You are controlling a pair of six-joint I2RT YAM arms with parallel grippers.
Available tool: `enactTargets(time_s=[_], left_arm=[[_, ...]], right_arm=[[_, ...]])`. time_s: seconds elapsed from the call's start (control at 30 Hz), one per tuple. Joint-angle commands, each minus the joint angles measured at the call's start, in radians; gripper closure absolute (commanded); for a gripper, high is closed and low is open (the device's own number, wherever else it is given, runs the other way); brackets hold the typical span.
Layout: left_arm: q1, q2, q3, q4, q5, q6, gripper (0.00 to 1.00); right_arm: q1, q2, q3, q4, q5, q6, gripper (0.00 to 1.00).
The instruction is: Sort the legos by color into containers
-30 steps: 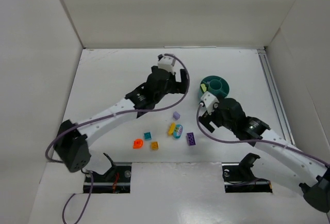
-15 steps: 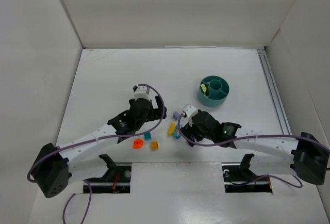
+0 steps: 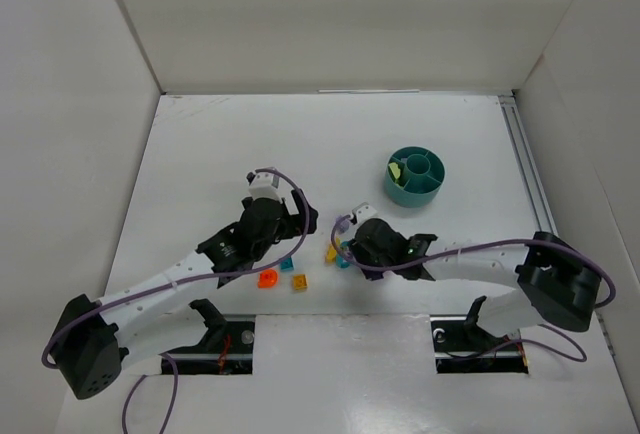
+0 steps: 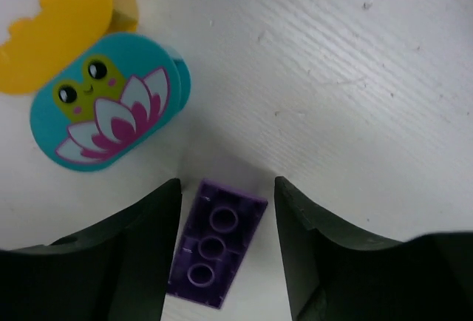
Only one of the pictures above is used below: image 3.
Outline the teal oval decorated lego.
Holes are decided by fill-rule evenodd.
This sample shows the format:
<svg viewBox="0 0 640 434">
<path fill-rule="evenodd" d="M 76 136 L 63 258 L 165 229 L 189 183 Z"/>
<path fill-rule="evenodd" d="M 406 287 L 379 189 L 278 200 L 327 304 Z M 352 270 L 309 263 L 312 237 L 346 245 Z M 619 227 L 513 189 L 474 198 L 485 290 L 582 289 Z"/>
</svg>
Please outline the teal oval decorated lego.
<svg viewBox="0 0 640 434">
<path fill-rule="evenodd" d="M 339 269 L 347 269 L 352 266 L 352 256 L 347 254 L 346 256 L 337 255 L 335 258 L 335 265 Z"/>
</svg>

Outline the yellow long lego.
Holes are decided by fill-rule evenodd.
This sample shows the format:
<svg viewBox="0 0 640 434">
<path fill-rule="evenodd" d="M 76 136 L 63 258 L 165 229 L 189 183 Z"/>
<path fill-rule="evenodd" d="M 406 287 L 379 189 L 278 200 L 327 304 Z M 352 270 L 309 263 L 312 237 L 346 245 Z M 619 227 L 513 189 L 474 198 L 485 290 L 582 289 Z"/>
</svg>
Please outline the yellow long lego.
<svg viewBox="0 0 640 434">
<path fill-rule="evenodd" d="M 337 257 L 338 257 L 338 252 L 335 249 L 334 244 L 333 243 L 329 243 L 328 247 L 327 247 L 327 250 L 326 250 L 326 253 L 325 253 L 325 262 L 327 264 L 334 263 L 336 261 Z"/>
</svg>

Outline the lime green lego brick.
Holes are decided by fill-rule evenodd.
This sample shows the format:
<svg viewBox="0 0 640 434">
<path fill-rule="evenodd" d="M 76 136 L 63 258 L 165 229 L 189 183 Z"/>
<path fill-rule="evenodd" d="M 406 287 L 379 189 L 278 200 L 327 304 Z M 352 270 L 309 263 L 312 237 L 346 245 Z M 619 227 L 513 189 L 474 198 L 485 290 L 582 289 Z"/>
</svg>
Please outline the lime green lego brick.
<svg viewBox="0 0 640 434">
<path fill-rule="evenodd" d="M 396 185 L 399 185 L 401 176 L 402 176 L 402 167 L 399 164 L 393 162 L 388 165 L 388 170 L 389 170 L 389 175 L 393 180 L 393 182 Z"/>
</svg>

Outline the light purple small lego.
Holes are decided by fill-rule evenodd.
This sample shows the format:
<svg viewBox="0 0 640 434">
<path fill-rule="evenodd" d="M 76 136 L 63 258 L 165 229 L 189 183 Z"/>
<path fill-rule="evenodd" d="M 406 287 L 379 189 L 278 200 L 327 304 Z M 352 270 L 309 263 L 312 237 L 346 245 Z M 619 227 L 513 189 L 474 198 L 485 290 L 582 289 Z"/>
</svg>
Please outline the light purple small lego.
<svg viewBox="0 0 640 434">
<path fill-rule="evenodd" d="M 344 234 L 349 231 L 351 227 L 351 216 L 344 214 L 336 218 L 336 231 L 339 234 Z"/>
</svg>

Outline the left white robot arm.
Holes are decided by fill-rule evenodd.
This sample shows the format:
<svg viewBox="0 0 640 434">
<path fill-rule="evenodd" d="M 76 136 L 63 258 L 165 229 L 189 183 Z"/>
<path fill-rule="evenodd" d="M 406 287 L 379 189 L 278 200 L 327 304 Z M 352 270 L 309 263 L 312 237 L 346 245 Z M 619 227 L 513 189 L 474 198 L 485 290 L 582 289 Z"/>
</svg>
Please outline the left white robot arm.
<svg viewBox="0 0 640 434">
<path fill-rule="evenodd" d="M 238 221 L 201 242 L 171 268 L 117 294 L 97 300 L 81 294 L 64 307 L 43 353 L 43 364 L 58 370 L 74 396 L 90 399 L 110 386 L 123 369 L 173 350 L 175 328 L 155 322 L 174 308 L 198 313 L 196 330 L 180 336 L 183 346 L 213 346 L 226 320 L 209 301 L 210 292 L 246 275 L 268 250 L 285 240 L 304 240 L 317 229 L 318 212 L 299 190 L 284 199 L 252 197 L 242 201 Z"/>
</svg>

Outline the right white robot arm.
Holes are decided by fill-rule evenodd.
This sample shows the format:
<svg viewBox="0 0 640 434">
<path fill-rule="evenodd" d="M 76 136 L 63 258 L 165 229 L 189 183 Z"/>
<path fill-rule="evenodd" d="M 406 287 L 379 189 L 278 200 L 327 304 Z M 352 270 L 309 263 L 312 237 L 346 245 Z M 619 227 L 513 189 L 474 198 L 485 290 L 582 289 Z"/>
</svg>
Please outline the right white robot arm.
<svg viewBox="0 0 640 434">
<path fill-rule="evenodd" d="M 477 245 L 439 243 L 434 234 L 410 237 L 380 218 L 351 221 L 349 256 L 369 280 L 392 272 L 408 281 L 473 281 L 506 288 L 473 301 L 464 328 L 471 336 L 502 337 L 542 323 L 586 332 L 603 274 L 557 236 L 538 231 L 530 239 Z"/>
</svg>

